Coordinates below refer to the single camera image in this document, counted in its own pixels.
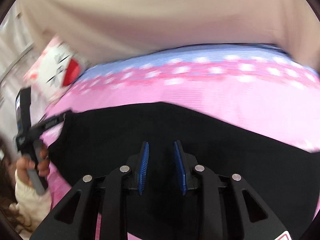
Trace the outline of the cream sleeve left forearm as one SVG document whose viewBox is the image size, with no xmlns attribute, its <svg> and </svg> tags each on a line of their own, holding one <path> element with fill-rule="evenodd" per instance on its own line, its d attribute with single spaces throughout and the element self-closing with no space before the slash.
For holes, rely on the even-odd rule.
<svg viewBox="0 0 320 240">
<path fill-rule="evenodd" d="M 19 179 L 17 172 L 15 172 L 15 180 L 17 203 L 12 204 L 10 208 L 18 212 L 18 219 L 28 230 L 33 232 L 51 211 L 51 192 L 47 189 L 43 195 L 39 195 L 33 187 L 26 185 Z"/>
</svg>

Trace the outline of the left hand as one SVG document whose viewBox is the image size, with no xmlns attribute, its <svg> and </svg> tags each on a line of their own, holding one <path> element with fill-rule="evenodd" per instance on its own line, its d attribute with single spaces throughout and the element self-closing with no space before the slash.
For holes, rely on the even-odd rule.
<svg viewBox="0 0 320 240">
<path fill-rule="evenodd" d="M 39 156 L 42 159 L 41 162 L 36 165 L 32 160 L 28 159 L 25 155 L 20 157 L 16 162 L 17 178 L 29 187 L 33 187 L 33 183 L 28 175 L 28 170 L 38 170 L 40 177 L 46 177 L 50 173 L 47 146 L 43 143 L 39 152 Z"/>
</svg>

